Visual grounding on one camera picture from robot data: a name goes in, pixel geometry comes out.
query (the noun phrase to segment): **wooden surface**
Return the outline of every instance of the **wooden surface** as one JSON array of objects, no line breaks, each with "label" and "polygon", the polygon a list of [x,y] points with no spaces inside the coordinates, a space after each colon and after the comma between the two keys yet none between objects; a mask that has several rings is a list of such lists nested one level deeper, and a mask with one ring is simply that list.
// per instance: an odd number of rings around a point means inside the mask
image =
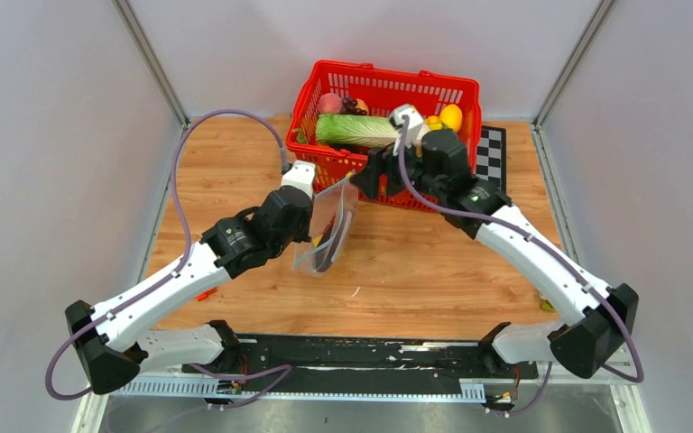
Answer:
[{"label": "wooden surface", "polygon": [[[285,116],[273,119],[282,136],[289,122]],[[558,243],[528,124],[491,125],[508,130],[509,196]],[[193,241],[219,218],[260,205],[277,189],[279,158],[269,132],[251,120],[201,125],[177,176]],[[183,247],[170,202],[149,272],[174,260]],[[196,327],[221,318],[236,332],[479,338],[502,321],[555,318],[540,309],[538,292],[504,259],[440,215],[360,203],[341,257],[322,278],[292,272],[293,251],[292,245],[208,300],[193,300],[159,327]]]}]

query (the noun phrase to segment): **red plastic basket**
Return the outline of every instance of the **red plastic basket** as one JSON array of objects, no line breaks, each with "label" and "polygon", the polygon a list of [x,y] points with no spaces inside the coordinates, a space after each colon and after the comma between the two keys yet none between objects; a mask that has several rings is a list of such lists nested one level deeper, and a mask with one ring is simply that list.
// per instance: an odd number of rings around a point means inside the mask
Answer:
[{"label": "red plastic basket", "polygon": [[[482,129],[479,107],[479,83],[469,78],[433,74],[422,70],[417,74],[374,68],[371,63],[344,63],[320,60],[312,68],[310,79],[301,88],[293,108],[293,122],[286,137],[288,150],[299,160],[314,162],[318,176],[314,189],[321,191],[343,179],[351,170],[360,171],[367,156],[346,150],[335,150],[315,141],[318,121],[318,100],[324,93],[355,97],[370,107],[370,115],[388,116],[402,104],[413,104],[424,115],[438,115],[447,104],[456,104],[463,112],[463,125],[458,138],[466,144],[469,163],[476,166],[475,147]],[[299,130],[307,143],[298,143]],[[427,209],[408,192],[386,197],[386,179],[382,179],[380,197],[376,202],[396,207]]]}]

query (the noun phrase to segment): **plastic bag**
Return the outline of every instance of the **plastic bag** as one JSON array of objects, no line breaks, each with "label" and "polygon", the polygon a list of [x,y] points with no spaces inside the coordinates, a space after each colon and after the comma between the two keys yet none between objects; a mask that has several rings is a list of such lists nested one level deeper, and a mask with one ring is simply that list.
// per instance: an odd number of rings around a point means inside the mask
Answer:
[{"label": "plastic bag", "polygon": [[296,244],[293,270],[322,276],[336,262],[355,219],[359,190],[347,175],[315,195],[308,244]]}]

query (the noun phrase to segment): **cable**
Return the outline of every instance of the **cable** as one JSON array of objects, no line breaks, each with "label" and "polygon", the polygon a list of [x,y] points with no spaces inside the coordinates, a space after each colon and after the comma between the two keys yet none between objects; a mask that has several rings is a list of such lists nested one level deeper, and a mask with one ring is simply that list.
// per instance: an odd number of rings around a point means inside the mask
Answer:
[{"label": "cable", "polygon": [[[258,379],[260,377],[264,377],[264,376],[267,376],[269,374],[273,374],[273,373],[277,373],[277,372],[282,371],[282,374],[280,376],[278,376],[277,379],[275,379],[272,383],[267,385],[263,390],[254,394],[252,397],[249,397],[245,400],[240,400],[237,403],[232,402],[229,404],[209,404],[208,405],[209,408],[218,408],[219,410],[242,408],[243,406],[247,406],[247,405],[253,403],[254,401],[259,400],[267,392],[269,392],[272,388],[277,386],[277,384],[280,383],[293,370],[293,367],[291,365],[286,364],[286,365],[278,365],[277,367],[273,367],[269,370],[264,370],[263,372],[260,372],[260,373],[248,374],[246,376],[225,376],[223,374],[212,373],[212,372],[206,370],[205,368],[203,368],[197,364],[190,364],[190,366],[192,368],[198,370],[199,372],[203,373],[203,374],[207,374],[207,375],[213,377],[214,379],[219,379],[222,381],[237,381],[239,379],[246,379],[246,380],[250,381],[252,379]],[[146,433],[153,433],[154,431],[157,431],[157,430],[160,430],[161,428],[166,427],[167,425],[171,424],[172,422],[175,422],[179,419],[183,419],[185,417],[188,417],[189,415],[192,415],[193,413],[198,413],[202,410],[206,410],[206,408],[207,408],[206,405],[200,405],[200,406],[195,407],[193,409],[185,410],[182,413],[177,414],[177,415],[165,420],[163,423],[161,423],[161,424],[159,424],[153,428],[150,428],[149,430],[146,431]]]},{"label": "cable", "polygon": [[554,363],[549,363],[546,366],[546,374],[543,376],[543,382],[541,382],[541,387],[538,388],[538,393],[536,393],[535,397],[532,397],[532,400],[530,400],[529,403],[524,405],[523,408],[519,408],[517,410],[509,410],[508,412],[502,410],[493,410],[493,412],[497,413],[498,415],[503,415],[505,417],[511,417],[512,415],[522,415],[523,413],[532,409],[532,407],[535,406],[535,404],[541,399],[543,394],[546,392],[546,387],[549,385],[549,378],[551,377],[551,369],[553,367]]},{"label": "cable", "polygon": [[[400,143],[406,143],[407,142],[407,136],[408,136],[408,123],[410,122],[410,118],[407,115],[404,115],[402,117],[403,123],[402,123],[402,129],[400,131]],[[496,223],[498,225],[507,227],[517,234],[521,235],[525,239],[529,239],[536,245],[538,245],[543,251],[545,251],[548,255],[553,257],[559,264],[561,264],[573,277],[575,277],[575,280],[579,282],[580,284],[586,286],[588,285],[588,281],[583,277],[580,272],[578,272],[577,269],[575,269],[574,266],[572,266],[567,260],[564,259],[557,251],[555,251],[553,248],[548,246],[546,243],[541,241],[535,236],[531,236],[531,234],[527,231],[524,230],[523,228],[512,224],[508,221],[504,221],[500,218],[496,218],[494,216],[489,216],[485,214],[478,214],[476,212],[466,212],[462,210],[457,210],[457,209],[449,209],[446,207],[442,207],[440,205],[437,205],[435,203],[432,203],[428,201],[425,197],[423,197],[418,190],[413,187],[411,183],[411,179],[408,176],[408,169],[405,167],[405,151],[404,149],[400,149],[399,152],[399,158],[400,158],[400,176],[402,177],[402,182],[405,184],[405,188],[407,188],[410,193],[417,199],[419,202],[422,204],[426,205],[427,207],[436,210],[440,213],[443,214],[449,214],[449,215],[454,215],[457,217],[464,217],[464,218],[474,218],[474,219],[479,219],[481,221],[486,221],[490,223]],[[636,375],[635,376],[630,376],[626,373],[620,372],[619,370],[614,369],[613,367],[604,364],[602,365],[602,368],[607,370],[608,372],[614,373],[628,381],[631,382],[643,382],[644,380],[644,370],[642,368],[642,360],[639,357],[639,352],[636,350],[636,345],[633,343],[633,339],[631,337],[631,333],[628,332],[628,327],[623,323],[623,320],[620,318],[620,315],[617,314],[617,311],[614,310],[612,305],[610,305],[609,302],[601,295],[599,294],[598,291],[594,287],[591,287],[588,290],[589,293],[591,293],[591,296],[593,296],[599,304],[602,305],[602,307],[609,313],[610,317],[612,317],[612,320],[614,323],[617,325],[617,327],[620,329],[620,333],[623,335],[623,340],[625,340],[625,344],[628,346],[629,351],[631,352],[631,358],[633,359],[633,365],[636,369]]]},{"label": "cable", "polygon": [[[254,119],[255,121],[259,122],[260,124],[264,125],[273,135],[275,138],[275,141],[277,142],[278,147],[280,148],[280,159],[281,159],[281,171],[285,172],[289,168],[288,164],[288,155],[285,152],[285,146],[282,143],[282,138],[280,135],[275,131],[274,127],[265,119],[262,117],[255,115],[253,113],[250,113],[245,110],[237,110],[233,108],[228,108],[228,109],[222,109],[222,110],[216,110],[212,111],[210,113],[207,113],[197,119],[195,122],[193,122],[187,131],[185,131],[184,135],[181,137],[179,144],[177,145],[176,150],[174,151],[172,160],[171,160],[171,178],[170,178],[170,190],[171,194],[173,195],[174,199],[174,207],[177,210],[177,215],[179,216],[180,222],[181,222],[181,228],[184,231],[184,253],[180,257],[179,262],[177,263],[176,267],[174,267],[173,272],[167,274],[157,282],[155,282],[152,286],[147,288],[146,290],[143,290],[141,293],[133,296],[132,298],[126,300],[125,302],[121,303],[117,307],[113,308],[110,310],[111,313],[117,314],[124,309],[127,309],[131,307],[135,302],[138,302],[140,299],[148,296],[149,294],[153,293],[154,291],[158,290],[163,284],[169,282],[169,280],[172,278],[172,274],[176,273],[178,274],[182,268],[187,264],[187,261],[189,259],[189,253],[190,253],[190,247],[192,245],[190,233],[189,233],[189,226],[187,224],[187,218],[184,215],[184,211],[181,208],[181,203],[179,200],[179,193],[177,191],[177,169],[179,167],[179,159],[182,150],[184,149],[184,145],[187,142],[187,139],[189,136],[192,134],[193,131],[195,131],[195,128],[198,127],[198,125],[202,124],[203,122],[207,121],[211,117],[215,117],[217,115],[243,115],[245,117],[250,117]],[[60,357],[62,356],[63,353],[65,353],[66,350],[68,350],[68,347],[70,347],[73,343],[75,343],[81,336],[86,334],[90,329],[98,327],[102,323],[104,323],[107,320],[107,316],[103,315],[100,318],[88,323],[78,331],[74,332],[73,335],[70,336],[62,345],[60,345],[60,348],[57,349],[57,352],[51,357],[51,360],[49,361],[49,365],[46,367],[46,374],[44,375],[44,386],[46,387],[46,392],[49,393],[51,397],[53,397],[56,400],[60,401],[71,401],[78,399],[80,397],[83,397],[84,395],[88,394],[91,392],[91,387],[86,388],[85,390],[81,392],[76,392],[74,394],[61,394],[59,393],[55,388],[54,388],[54,383],[52,381],[52,376],[54,375],[54,369],[57,367],[57,362],[60,360]]]},{"label": "cable", "polygon": [[[238,361],[242,361],[242,362],[240,362],[240,373],[243,376],[247,376],[248,375],[248,356],[242,355],[242,356],[240,356]],[[245,385],[246,383],[248,383],[248,381],[240,382],[241,385]]]},{"label": "cable", "polygon": [[505,394],[509,394],[509,395],[513,394],[514,400],[516,401],[516,400],[519,399],[519,382],[522,380],[522,377],[520,377],[519,365],[515,365],[515,366],[514,366],[514,375],[515,375],[515,377],[514,377],[514,386],[513,386],[513,388],[512,388],[511,390],[509,390],[508,392],[504,392],[503,395],[505,395]]}]

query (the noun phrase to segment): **white robotic arm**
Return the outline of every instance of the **white robotic arm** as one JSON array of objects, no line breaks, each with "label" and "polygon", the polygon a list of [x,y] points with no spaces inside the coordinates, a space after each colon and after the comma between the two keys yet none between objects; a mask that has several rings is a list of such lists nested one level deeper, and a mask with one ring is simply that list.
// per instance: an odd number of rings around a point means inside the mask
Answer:
[{"label": "white robotic arm", "polygon": [[[624,341],[621,328],[593,292],[612,306],[629,332],[638,307],[636,292],[627,284],[613,289],[581,268],[538,232],[500,189],[472,175],[466,146],[455,133],[424,130],[412,106],[398,107],[389,121],[401,132],[399,137],[392,146],[372,149],[352,183],[376,198],[385,175],[390,196],[412,185],[417,190],[412,192],[436,198],[438,205],[416,195],[451,225],[500,254],[551,302],[560,320],[529,326],[503,323],[483,338],[499,362],[558,361],[580,377],[591,377]],[[420,146],[413,150],[420,135]]]},{"label": "white robotic arm", "polygon": [[[94,306],[83,301],[70,305],[65,316],[71,333],[106,317],[74,344],[92,390],[111,392],[139,373],[170,365],[208,364],[228,345],[237,345],[223,321],[185,330],[150,328],[201,292],[278,257],[290,242],[308,241],[315,170],[310,162],[294,162],[283,175],[281,187],[260,207],[223,218],[205,232],[190,247],[181,272],[174,271],[182,261],[179,257],[118,296]],[[112,312],[164,277],[167,281],[157,290]]]}]

